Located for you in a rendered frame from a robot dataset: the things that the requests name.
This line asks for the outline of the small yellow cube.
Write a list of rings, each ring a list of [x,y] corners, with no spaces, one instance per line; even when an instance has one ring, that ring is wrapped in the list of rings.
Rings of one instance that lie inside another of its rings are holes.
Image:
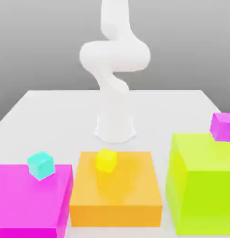
[[[111,173],[117,165],[117,152],[103,148],[95,157],[96,168],[102,172]]]

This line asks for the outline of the small cyan cube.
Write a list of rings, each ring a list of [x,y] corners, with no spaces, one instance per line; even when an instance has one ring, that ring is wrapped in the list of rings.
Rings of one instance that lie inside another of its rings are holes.
[[[46,152],[39,152],[27,159],[29,172],[38,181],[55,173],[54,159]]]

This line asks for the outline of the small purple cube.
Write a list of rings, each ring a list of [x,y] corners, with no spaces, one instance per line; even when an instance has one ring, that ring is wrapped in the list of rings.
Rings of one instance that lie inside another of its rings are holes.
[[[217,142],[230,142],[230,113],[213,113],[210,133]]]

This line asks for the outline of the large orange box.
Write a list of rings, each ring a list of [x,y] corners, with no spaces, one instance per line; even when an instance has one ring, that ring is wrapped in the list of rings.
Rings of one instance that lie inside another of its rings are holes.
[[[150,152],[118,152],[112,173],[82,152],[70,199],[73,227],[159,227],[162,199]]]

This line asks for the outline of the large lime green box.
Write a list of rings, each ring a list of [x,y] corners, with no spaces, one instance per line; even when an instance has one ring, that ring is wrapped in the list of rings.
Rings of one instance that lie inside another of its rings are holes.
[[[166,196],[177,235],[230,235],[230,142],[174,133]]]

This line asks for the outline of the large magenta box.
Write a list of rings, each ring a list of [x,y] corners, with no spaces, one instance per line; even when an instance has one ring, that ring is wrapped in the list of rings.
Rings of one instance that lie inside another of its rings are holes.
[[[42,181],[27,165],[0,165],[0,238],[64,238],[72,189],[71,165]]]

